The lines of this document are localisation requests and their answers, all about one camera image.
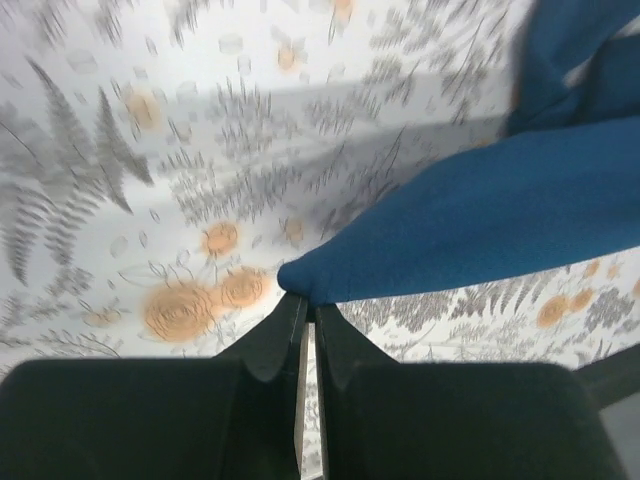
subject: blue cloth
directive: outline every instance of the blue cloth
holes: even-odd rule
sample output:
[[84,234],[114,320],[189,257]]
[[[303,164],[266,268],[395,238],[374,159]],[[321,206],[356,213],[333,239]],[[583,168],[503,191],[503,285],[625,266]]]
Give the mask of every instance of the blue cloth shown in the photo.
[[[511,137],[422,172],[278,282],[314,305],[458,288],[640,245],[638,0],[542,0]],[[586,80],[564,77],[591,61]]]

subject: black strip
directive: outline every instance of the black strip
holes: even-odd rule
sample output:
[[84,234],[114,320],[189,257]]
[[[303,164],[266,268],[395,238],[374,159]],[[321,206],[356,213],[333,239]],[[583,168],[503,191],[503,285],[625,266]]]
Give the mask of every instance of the black strip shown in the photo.
[[640,344],[576,371],[582,384],[603,409],[640,392]]

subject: patterned fabric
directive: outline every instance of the patterned fabric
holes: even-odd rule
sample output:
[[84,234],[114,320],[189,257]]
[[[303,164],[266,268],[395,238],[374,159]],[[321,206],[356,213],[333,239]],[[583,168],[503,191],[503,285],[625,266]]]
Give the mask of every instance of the patterned fabric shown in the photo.
[[[2,372],[224,349],[275,306],[284,261],[498,137],[528,8],[0,0]],[[639,272],[635,249],[340,308],[407,361],[575,367],[640,341]],[[320,471],[314,374],[312,359],[305,478]]]

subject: white tablecloth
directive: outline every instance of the white tablecloth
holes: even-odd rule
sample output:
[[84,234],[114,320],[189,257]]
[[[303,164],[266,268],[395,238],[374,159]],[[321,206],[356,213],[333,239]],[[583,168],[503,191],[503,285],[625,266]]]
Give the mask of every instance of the white tablecloth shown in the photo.
[[[220,352],[277,303],[283,261],[495,141],[529,6],[0,0],[0,369]],[[639,297],[635,249],[340,308],[405,361],[577,367],[640,341]]]

